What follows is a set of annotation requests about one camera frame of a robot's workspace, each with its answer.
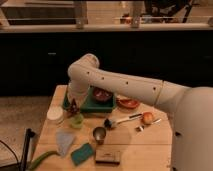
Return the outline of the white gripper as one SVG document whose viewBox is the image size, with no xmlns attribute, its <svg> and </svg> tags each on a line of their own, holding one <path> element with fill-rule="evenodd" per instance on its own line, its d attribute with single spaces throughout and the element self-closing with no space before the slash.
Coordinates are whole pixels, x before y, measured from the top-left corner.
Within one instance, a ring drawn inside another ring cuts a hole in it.
<svg viewBox="0 0 213 171">
<path fill-rule="evenodd" d="M 87 97 L 88 89 L 79 90 L 75 88 L 71 83 L 67 87 L 67 98 L 69 102 L 75 101 L 77 106 L 80 107 Z"/>
</svg>

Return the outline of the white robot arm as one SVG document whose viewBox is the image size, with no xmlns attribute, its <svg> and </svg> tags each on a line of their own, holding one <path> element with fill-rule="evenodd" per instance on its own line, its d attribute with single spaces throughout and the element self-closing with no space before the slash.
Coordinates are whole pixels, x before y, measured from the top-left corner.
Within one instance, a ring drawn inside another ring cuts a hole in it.
<svg viewBox="0 0 213 171">
<path fill-rule="evenodd" d="M 86 54 L 68 67 L 69 90 L 91 86 L 118 93 L 173 116 L 171 171 L 213 171 L 213 87 L 188 87 L 159 79 L 104 71 Z"/>
</svg>

